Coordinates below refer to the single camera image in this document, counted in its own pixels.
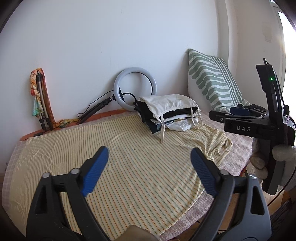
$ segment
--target window frame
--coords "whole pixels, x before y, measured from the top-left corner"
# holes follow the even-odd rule
[[[281,90],[283,91],[283,88],[284,88],[284,83],[285,83],[285,76],[286,76],[286,51],[285,51],[285,39],[284,39],[284,31],[283,31],[283,26],[281,24],[281,19],[280,19],[280,16],[279,16],[279,13],[278,12],[283,12],[276,3],[274,2],[271,2],[269,0],[269,3],[270,5],[272,6],[273,10],[274,10],[274,13],[276,15],[276,18],[277,18],[277,22],[279,24],[279,29],[280,29],[280,32],[281,32],[281,45],[280,45],[280,48],[281,48],[281,61],[280,61],[280,73],[279,73],[279,77],[281,78],[279,80],[279,83],[280,83],[280,87],[281,87]]]

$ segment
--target yellow striped sheet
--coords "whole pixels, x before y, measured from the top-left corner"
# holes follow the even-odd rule
[[[218,166],[232,147],[224,132],[207,125],[166,130],[161,144],[159,133],[152,135],[137,115],[31,138],[15,165],[9,197],[10,217],[22,233],[42,173],[68,173],[102,145],[109,161],[86,199],[112,240],[129,225],[157,235],[170,228],[204,190],[190,162],[192,148]],[[65,193],[62,200],[72,230],[80,232]]]

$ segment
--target window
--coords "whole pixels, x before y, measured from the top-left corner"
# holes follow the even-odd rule
[[[276,3],[272,0],[270,0],[270,2],[276,12],[282,33],[283,64],[281,89],[283,91],[283,99],[285,104],[289,105],[291,116],[296,118],[296,101],[294,91],[296,88],[296,32]]]

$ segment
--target bed sheet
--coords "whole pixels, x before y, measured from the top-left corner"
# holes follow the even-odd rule
[[[119,115],[113,115],[109,117],[104,117],[96,121],[84,123],[83,125],[90,125],[92,123],[98,123],[106,120],[111,120],[123,116],[128,116],[133,113],[125,112]],[[202,119],[205,124],[212,126],[214,128],[223,130],[223,124],[211,121],[208,117],[208,114],[202,112]],[[227,137],[230,138],[233,142],[233,148],[230,153],[225,157],[224,161],[221,163],[221,169],[228,170],[233,175],[239,175],[241,170],[244,168],[248,159],[251,155],[251,146],[252,146],[252,138],[240,136],[236,134],[226,133]],[[9,190],[10,183],[13,174],[13,169],[15,163],[25,146],[25,141],[18,142],[14,152],[11,156],[9,165],[7,167],[7,171],[4,178],[3,184],[3,192],[2,192],[2,205],[6,212],[9,214]],[[181,232],[189,228],[194,222],[196,222],[199,218],[201,218],[208,210],[212,203],[213,199],[210,195],[203,192],[200,198],[195,202],[195,204],[189,209],[189,211],[172,227],[170,227],[167,231],[165,231],[161,236],[161,240],[169,240],[179,235]]]

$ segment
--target pillow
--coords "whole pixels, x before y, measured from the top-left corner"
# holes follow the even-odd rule
[[[188,92],[201,109],[228,112],[248,105],[224,60],[189,49]]]

